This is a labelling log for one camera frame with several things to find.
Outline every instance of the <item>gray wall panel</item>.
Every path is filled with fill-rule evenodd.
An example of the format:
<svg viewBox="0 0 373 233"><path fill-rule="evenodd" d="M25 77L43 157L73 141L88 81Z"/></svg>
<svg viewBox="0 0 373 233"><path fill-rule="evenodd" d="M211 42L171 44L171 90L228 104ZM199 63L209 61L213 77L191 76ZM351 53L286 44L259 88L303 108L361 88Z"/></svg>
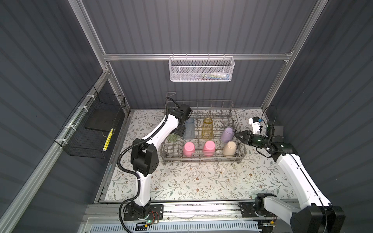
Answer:
<svg viewBox="0 0 373 233"><path fill-rule="evenodd" d="M167 92L178 100L233 100L235 107L260 107L283 61L236 61L230 82L171 82L167 61L111 61L128 103L163 108Z"/></svg>
<svg viewBox="0 0 373 233"><path fill-rule="evenodd" d="M102 69L68 1L0 1L0 15L2 216ZM76 231L106 164L63 153L13 232Z"/></svg>
<svg viewBox="0 0 373 233"><path fill-rule="evenodd" d="M285 140L346 212L343 232L366 231L373 217L372 12L371 0L329 1L271 103Z"/></svg>
<svg viewBox="0 0 373 233"><path fill-rule="evenodd" d="M106 53L287 53L316 0L83 0Z"/></svg>

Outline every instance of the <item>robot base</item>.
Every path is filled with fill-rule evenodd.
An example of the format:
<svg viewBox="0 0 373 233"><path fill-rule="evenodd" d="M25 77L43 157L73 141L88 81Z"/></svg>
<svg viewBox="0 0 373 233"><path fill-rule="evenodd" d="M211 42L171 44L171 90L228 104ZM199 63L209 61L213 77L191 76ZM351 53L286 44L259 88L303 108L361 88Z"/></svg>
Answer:
<svg viewBox="0 0 373 233"><path fill-rule="evenodd" d="M145 219L139 219L138 214L135 213L134 208L131 205L128 205L123 220L124 221L135 221L135 220L153 220L153 214L151 212L157 212L154 214L155 220L162 220L163 219L163 205L150 205L149 214L146 216Z"/></svg>

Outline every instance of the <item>wire dish rack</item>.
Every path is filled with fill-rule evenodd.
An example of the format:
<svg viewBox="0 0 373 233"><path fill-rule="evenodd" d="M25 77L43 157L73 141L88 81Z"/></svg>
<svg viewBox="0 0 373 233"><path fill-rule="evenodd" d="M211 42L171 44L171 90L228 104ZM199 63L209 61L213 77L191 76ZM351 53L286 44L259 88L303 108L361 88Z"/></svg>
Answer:
<svg viewBox="0 0 373 233"><path fill-rule="evenodd" d="M173 162L231 162L240 163L245 157L247 151L244 146L237 138L233 137L233 141L237 144L236 153L232 157L226 157L223 155L223 147L225 143L220 140L220 136L225 128L231 127L235 132L240 132L241 129L238 124L238 119L233 109L232 101L220 101L220 100L202 100L202 101L177 101L179 104L184 103L189 105L193 113L191 117L194 118L194 139L185 140L178 137L176 141L170 141L169 138L160 146L160 156L163 160L163 164ZM213 139L212 141L216 145L215 153L212 156L205 156L202 152L205 142L209 139L202 139L202 125L203 119L210 117L213 120ZM183 155L184 144L187 142L193 142L195 146L195 153L192 153L191 157Z"/></svg>

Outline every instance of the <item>yellow glass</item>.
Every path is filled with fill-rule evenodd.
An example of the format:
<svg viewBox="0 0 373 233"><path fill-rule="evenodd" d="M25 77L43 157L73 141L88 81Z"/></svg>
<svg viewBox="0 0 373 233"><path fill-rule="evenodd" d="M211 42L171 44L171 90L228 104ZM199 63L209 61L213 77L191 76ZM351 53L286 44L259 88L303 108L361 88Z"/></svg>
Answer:
<svg viewBox="0 0 373 233"><path fill-rule="evenodd" d="M203 119L202 125L202 139L212 140L214 136L212 119L210 117Z"/></svg>

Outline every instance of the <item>floral tablecloth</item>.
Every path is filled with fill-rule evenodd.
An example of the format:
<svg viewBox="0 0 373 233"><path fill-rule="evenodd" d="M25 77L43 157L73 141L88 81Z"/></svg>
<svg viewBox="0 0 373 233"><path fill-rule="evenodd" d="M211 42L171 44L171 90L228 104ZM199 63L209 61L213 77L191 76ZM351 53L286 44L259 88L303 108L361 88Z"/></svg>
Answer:
<svg viewBox="0 0 373 233"><path fill-rule="evenodd" d="M248 119L261 116L261 109L234 110L241 130L251 129ZM123 149L135 138L150 133L161 121L163 110L136 110L123 144ZM173 163L163 165L159 157L157 170L151 174L152 200L233 200L254 199L257 193L273 193L279 198L296 198L293 188L281 168L273 161L247 146L241 163ZM122 158L122 166L132 169L131 153ZM133 197L134 175L115 168L105 200L122 201Z"/></svg>

